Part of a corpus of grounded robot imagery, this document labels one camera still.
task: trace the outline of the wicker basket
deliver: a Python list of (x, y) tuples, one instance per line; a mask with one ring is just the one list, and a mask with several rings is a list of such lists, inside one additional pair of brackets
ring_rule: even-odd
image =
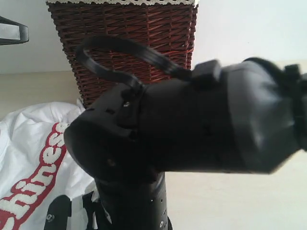
[[(133, 0), (137, 4), (119, 1), (121, 3), (117, 4), (47, 2), (85, 107), (112, 86), (112, 83), (97, 78), (76, 61), (76, 47), (86, 36), (130, 38), (167, 55), (184, 68), (189, 69), (191, 66), (197, 13), (195, 4), (191, 4), (190, 0), (181, 0), (188, 4), (171, 0), (176, 5), (165, 4), (164, 0), (162, 4), (155, 5), (152, 5), (152, 0), (144, 0), (147, 4), (140, 4), (142, 0)], [(101, 49), (91, 50), (91, 55), (104, 66), (133, 73), (145, 83), (168, 78), (131, 56)]]

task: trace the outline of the basket rim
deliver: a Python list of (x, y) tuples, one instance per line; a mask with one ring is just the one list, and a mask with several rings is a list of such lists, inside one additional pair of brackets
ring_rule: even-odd
[(184, 4), (184, 5), (198, 5), (199, 0), (46, 0), (46, 3), (85, 3), (85, 4), (104, 4), (104, 3), (109, 3), (109, 4), (120, 4), (120, 5), (155, 5), (155, 4), (160, 4), (160, 5), (179, 5), (179, 4)]

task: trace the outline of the brown wicker basket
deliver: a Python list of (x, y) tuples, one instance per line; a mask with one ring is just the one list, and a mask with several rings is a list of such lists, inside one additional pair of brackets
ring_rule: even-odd
[[(184, 68), (191, 67), (197, 6), (83, 2), (47, 4), (85, 107), (112, 86), (76, 61), (76, 47), (86, 36), (130, 38), (167, 55)], [(168, 78), (161, 71), (128, 55), (101, 49), (91, 50), (91, 55), (104, 66), (133, 73), (145, 83)]]

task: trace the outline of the white lace trim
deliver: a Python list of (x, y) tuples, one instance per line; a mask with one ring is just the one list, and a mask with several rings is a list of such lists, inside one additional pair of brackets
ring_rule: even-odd
[(120, 3), (121, 5), (129, 5), (132, 3), (133, 5), (142, 5), (143, 3), (145, 5), (155, 5), (156, 3), (161, 5), (166, 5), (168, 3), (171, 3), (172, 5), (179, 5), (181, 3), (185, 5), (197, 5), (199, 0), (47, 0), (48, 3), (110, 3), (110, 4), (116, 4)]

